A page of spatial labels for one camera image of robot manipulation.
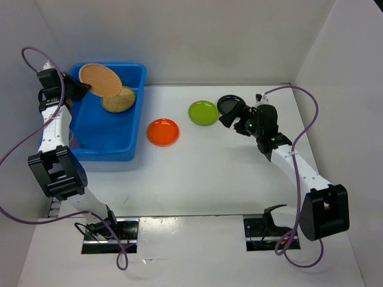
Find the black plastic plate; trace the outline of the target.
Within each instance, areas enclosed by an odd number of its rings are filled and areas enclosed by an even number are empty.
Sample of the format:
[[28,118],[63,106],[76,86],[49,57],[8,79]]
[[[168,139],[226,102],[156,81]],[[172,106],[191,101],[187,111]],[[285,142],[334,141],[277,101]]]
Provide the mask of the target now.
[[225,115],[230,112],[237,103],[245,104],[245,101],[237,95],[228,94],[219,98],[217,108],[221,115]]

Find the green plastic plate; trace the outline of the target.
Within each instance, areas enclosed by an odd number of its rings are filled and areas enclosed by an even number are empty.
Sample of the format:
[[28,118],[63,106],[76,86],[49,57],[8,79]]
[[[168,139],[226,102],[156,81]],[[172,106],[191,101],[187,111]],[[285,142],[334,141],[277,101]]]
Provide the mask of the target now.
[[207,100],[198,100],[192,103],[188,110],[191,121],[200,126],[209,126],[218,120],[217,106]]

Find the tan woven wicker tray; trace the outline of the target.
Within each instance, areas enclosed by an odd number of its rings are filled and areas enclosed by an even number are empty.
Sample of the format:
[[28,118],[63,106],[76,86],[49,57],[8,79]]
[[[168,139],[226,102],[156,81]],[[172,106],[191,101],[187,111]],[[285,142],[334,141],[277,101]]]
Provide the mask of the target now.
[[82,83],[92,86],[90,91],[99,97],[115,97],[122,90],[122,81],[110,68],[88,63],[83,65],[78,72]]

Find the green-rimmed bamboo tray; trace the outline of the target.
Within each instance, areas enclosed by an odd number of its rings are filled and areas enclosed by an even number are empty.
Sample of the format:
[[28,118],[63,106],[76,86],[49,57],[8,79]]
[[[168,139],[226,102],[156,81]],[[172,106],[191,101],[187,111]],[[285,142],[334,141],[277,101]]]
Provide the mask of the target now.
[[128,110],[136,101],[135,92],[126,86],[122,87],[121,92],[114,97],[102,97],[102,107],[112,113],[119,113]]

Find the pink plastic cup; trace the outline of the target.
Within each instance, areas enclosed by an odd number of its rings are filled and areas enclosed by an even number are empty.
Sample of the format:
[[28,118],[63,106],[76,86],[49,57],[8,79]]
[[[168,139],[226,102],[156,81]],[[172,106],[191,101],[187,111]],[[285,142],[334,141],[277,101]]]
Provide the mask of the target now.
[[69,147],[72,149],[79,149],[81,148],[79,141],[74,135],[73,131],[69,132]]

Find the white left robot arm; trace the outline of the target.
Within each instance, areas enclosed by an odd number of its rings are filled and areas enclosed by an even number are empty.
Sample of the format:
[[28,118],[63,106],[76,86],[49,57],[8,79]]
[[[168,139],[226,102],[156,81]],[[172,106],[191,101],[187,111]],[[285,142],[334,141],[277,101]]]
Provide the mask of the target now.
[[83,213],[91,236],[112,239],[119,232],[115,215],[90,192],[86,172],[69,148],[72,103],[82,100],[91,86],[55,68],[44,68],[37,77],[44,128],[38,152],[28,158],[29,168],[48,198]]

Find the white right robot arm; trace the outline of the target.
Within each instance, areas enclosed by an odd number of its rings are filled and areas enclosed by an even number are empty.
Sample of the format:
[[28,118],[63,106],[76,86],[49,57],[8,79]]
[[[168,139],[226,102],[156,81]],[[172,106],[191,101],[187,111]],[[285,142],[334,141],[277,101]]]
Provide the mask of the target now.
[[265,233],[275,235],[287,220],[283,214],[297,215],[303,235],[310,241],[349,230],[348,193],[341,184],[333,185],[320,176],[297,152],[292,143],[279,132],[276,108],[269,104],[249,107],[237,103],[219,118],[227,128],[256,139],[259,151],[296,184],[299,189],[299,211],[287,206],[277,207],[262,220]]

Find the blue plastic bin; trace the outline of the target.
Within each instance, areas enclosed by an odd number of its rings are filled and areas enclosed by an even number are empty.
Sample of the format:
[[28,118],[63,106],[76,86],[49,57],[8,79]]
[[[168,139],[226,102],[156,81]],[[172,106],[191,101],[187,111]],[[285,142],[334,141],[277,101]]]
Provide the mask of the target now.
[[129,161],[134,158],[147,69],[139,63],[101,62],[113,70],[122,84],[136,94],[131,108],[119,113],[106,111],[101,98],[88,92],[71,109],[71,131],[81,148],[71,151],[80,161]]

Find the orange plastic plate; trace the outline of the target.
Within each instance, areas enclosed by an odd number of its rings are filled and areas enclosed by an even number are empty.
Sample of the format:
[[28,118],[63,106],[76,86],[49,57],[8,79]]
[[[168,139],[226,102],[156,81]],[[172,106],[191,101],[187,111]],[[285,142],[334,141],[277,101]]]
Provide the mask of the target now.
[[147,128],[148,140],[157,146],[172,145],[178,139],[179,133],[176,122],[168,118],[154,120]]

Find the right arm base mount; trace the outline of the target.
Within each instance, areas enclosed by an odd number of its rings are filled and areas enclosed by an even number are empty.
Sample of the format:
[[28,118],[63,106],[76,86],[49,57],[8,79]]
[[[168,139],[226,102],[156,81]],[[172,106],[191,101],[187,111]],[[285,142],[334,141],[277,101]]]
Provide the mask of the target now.
[[274,251],[278,240],[291,229],[267,227],[262,214],[243,216],[245,242],[248,252]]

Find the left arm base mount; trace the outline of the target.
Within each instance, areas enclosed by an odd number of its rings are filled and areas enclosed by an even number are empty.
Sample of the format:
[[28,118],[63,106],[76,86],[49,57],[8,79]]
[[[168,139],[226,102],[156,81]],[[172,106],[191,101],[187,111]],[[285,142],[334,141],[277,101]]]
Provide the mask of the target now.
[[[118,254],[120,247],[113,237],[102,237],[91,234],[86,225],[76,222],[76,229],[83,235],[81,253],[90,254]],[[137,252],[139,218],[117,218],[116,235],[128,254]]]

